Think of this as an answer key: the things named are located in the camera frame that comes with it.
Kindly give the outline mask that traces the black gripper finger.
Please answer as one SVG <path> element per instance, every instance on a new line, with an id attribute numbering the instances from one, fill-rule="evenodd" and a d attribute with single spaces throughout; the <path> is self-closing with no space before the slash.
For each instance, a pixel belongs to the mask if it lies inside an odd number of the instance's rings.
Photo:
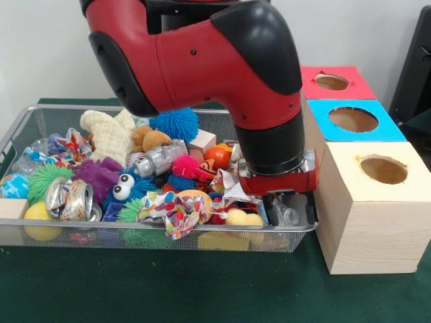
<path id="1" fill-rule="evenodd" d="M 273 194 L 263 196 L 263 204 L 271 225 L 279 225 L 279 201 Z"/>
<path id="2" fill-rule="evenodd" d="M 307 202 L 305 205 L 307 222 L 309 224 L 316 224 L 319 222 L 319 216 L 317 212 L 315 197 L 313 191 L 308 191 L 305 193 Z"/>

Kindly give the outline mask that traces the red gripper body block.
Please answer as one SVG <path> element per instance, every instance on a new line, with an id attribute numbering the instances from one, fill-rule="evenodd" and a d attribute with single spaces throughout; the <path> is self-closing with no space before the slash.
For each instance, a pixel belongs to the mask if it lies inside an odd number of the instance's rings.
<path id="1" fill-rule="evenodd" d="M 304 161 L 294 171 L 262 176 L 252 173 L 244 158 L 238 161 L 238 178 L 247 195 L 265 196 L 278 192 L 305 193 L 315 191 L 319 185 L 319 159 L 315 150 L 305 150 Z"/>

